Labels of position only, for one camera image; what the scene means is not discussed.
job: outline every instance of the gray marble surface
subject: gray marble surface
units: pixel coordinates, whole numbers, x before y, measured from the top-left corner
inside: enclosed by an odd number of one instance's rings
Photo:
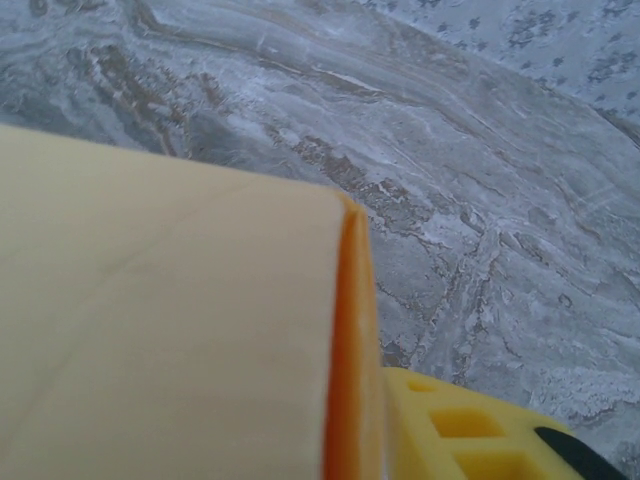
[[[346,190],[387,364],[549,414],[640,478],[629,135],[358,3],[0,7],[0,121]]]

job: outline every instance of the beige board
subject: beige board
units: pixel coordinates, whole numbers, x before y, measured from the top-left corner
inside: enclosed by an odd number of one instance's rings
[[[322,477],[341,199],[0,127],[0,478]]]

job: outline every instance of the orange edge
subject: orange edge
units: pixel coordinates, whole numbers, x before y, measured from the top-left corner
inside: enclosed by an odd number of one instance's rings
[[[380,479],[383,469],[382,371],[373,262],[364,208],[345,207],[337,269],[324,437],[324,479]]]

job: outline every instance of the marble floor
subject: marble floor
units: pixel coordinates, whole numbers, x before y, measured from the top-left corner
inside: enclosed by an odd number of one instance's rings
[[[551,415],[640,478],[628,131],[346,0],[0,8],[0,121],[344,189],[386,364]]]

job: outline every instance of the black plastic part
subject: black plastic part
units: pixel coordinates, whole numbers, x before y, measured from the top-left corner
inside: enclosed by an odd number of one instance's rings
[[[577,438],[547,427],[538,427],[535,432],[585,480],[629,480]]]

